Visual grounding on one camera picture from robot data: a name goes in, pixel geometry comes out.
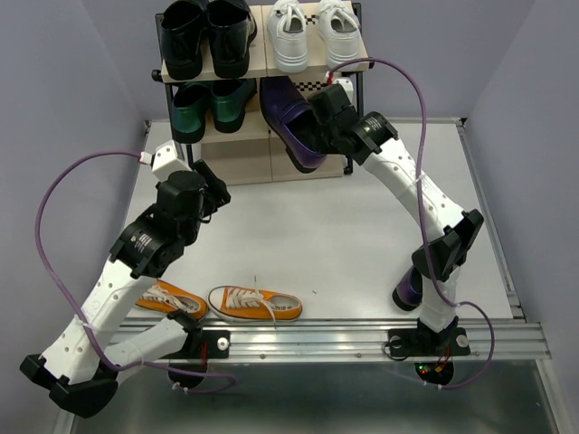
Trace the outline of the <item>white sneaker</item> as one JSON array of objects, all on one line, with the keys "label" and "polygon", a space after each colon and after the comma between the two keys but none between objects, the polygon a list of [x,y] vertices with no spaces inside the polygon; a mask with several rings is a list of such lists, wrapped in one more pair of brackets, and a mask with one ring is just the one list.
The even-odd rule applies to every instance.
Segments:
[{"label": "white sneaker", "polygon": [[316,12],[318,36],[326,45],[329,68],[352,61],[359,55],[361,43],[360,23],[344,2],[323,0]]},{"label": "white sneaker", "polygon": [[287,74],[308,67],[307,22],[296,0],[279,0],[271,8],[267,30],[273,47],[274,63]]}]

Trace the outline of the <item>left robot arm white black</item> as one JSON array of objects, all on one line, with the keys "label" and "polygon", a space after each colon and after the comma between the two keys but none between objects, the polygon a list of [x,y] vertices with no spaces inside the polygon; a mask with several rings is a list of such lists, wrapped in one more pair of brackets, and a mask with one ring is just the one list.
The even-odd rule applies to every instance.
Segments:
[{"label": "left robot arm white black", "polygon": [[182,308],[132,339],[110,342],[138,299],[195,243],[201,225],[231,201],[225,182],[203,160],[173,171],[156,189],[155,202],[113,244],[83,304],[54,278],[74,317],[52,345],[20,365],[58,407],[76,416],[98,414],[137,369],[159,368],[158,359],[167,355],[203,351],[202,327]]}]

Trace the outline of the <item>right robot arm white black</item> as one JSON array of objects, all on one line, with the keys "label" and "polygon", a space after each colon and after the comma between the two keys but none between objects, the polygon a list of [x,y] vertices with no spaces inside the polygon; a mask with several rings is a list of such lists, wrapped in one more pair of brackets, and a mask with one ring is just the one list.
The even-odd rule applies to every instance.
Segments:
[{"label": "right robot arm white black", "polygon": [[455,297],[460,268],[484,222],[482,214],[464,210],[417,169],[383,115],[359,116],[342,85],[325,87],[308,103],[325,136],[325,151],[351,157],[394,195],[421,229],[422,246],[413,252],[411,267],[392,294],[399,308],[418,309],[420,315],[416,327],[389,332],[391,356],[470,354]]}]

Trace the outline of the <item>purple loafer one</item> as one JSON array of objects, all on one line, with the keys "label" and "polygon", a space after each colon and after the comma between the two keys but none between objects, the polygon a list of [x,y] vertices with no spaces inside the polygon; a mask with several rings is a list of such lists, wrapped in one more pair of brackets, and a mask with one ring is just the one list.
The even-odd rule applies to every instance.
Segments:
[{"label": "purple loafer one", "polygon": [[393,291],[394,303],[403,311],[410,312],[422,303],[422,275],[410,268]]},{"label": "purple loafer one", "polygon": [[261,114],[292,164],[303,174],[315,172],[327,155],[319,152],[324,138],[307,100],[287,76],[261,78],[259,96]]}]

